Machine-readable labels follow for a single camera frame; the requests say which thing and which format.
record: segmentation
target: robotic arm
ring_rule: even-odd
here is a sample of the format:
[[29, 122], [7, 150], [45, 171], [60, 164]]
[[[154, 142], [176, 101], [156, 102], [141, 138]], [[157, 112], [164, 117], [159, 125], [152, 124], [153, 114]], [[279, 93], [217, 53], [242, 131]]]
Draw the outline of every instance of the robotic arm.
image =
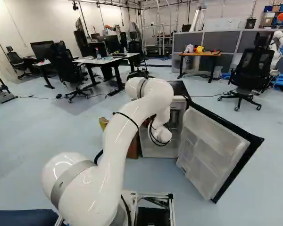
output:
[[43, 168], [46, 196], [72, 226], [109, 226], [121, 202], [125, 159], [137, 127], [156, 114], [151, 124], [156, 140], [166, 143], [173, 89], [164, 80], [132, 78], [126, 85], [134, 99], [115, 114], [104, 131], [104, 152], [99, 165], [79, 153], [61, 153]]
[[278, 61], [280, 60], [280, 58], [282, 56], [282, 53], [280, 52], [280, 50], [278, 49], [278, 47], [276, 45], [277, 40], [283, 46], [283, 32], [282, 31], [275, 31], [274, 32], [273, 40], [271, 41], [271, 43], [269, 45], [269, 49], [271, 49], [275, 52], [274, 58], [273, 58], [272, 63], [271, 63], [271, 69], [272, 70], [275, 68], [276, 64], [278, 63]]

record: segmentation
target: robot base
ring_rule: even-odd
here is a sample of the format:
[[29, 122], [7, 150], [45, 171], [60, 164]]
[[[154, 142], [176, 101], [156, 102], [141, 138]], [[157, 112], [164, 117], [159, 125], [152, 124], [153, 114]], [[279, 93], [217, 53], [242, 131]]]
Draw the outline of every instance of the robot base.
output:
[[[174, 196], [172, 193], [143, 193], [123, 191], [122, 196], [129, 207], [132, 226], [175, 226]], [[120, 203], [115, 220], [109, 226], [128, 226], [125, 205]], [[62, 225], [59, 216], [55, 226]]]

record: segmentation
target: blue surface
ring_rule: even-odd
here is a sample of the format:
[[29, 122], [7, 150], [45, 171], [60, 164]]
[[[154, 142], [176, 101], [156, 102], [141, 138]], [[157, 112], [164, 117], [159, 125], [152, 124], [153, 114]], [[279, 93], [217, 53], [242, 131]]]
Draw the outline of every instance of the blue surface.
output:
[[[176, 80], [170, 68], [149, 68], [151, 75]], [[121, 66], [125, 76], [130, 67]], [[19, 85], [10, 84], [18, 95], [55, 97], [64, 94], [58, 78], [50, 79], [56, 89], [44, 87], [43, 78]], [[229, 91], [235, 86], [219, 80], [208, 83], [199, 76], [183, 81], [191, 96]], [[94, 89], [103, 91], [103, 82]], [[175, 160], [139, 158], [126, 160], [124, 189], [138, 192], [175, 193], [177, 226], [283, 226], [283, 92], [271, 90], [254, 97], [260, 112], [246, 101], [239, 112], [237, 100], [221, 102], [217, 97], [193, 98], [201, 106], [250, 133], [265, 138], [262, 146], [243, 168], [217, 205], [205, 201], [176, 166]], [[39, 100], [18, 98], [0, 105], [0, 210], [51, 209], [40, 183], [41, 170], [52, 156], [73, 151], [93, 159], [102, 149], [99, 117], [130, 102], [126, 93], [98, 99]]]

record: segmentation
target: yellow object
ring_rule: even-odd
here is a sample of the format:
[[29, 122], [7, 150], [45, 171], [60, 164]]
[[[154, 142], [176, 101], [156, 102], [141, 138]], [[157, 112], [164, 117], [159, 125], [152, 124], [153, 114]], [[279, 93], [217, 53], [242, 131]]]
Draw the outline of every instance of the yellow object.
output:
[[100, 121], [100, 126], [101, 126], [102, 130], [104, 131], [109, 120], [107, 120], [105, 117], [101, 117], [101, 118], [99, 118], [99, 121]]
[[198, 47], [196, 48], [196, 53], [202, 53], [203, 49], [204, 49], [203, 46], [198, 46]]

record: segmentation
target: fridge door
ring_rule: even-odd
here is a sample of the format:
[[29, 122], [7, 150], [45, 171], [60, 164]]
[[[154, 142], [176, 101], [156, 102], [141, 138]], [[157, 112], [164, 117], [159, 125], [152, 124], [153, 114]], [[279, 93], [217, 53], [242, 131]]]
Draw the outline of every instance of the fridge door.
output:
[[191, 101], [176, 164], [206, 200], [217, 203], [263, 141]]

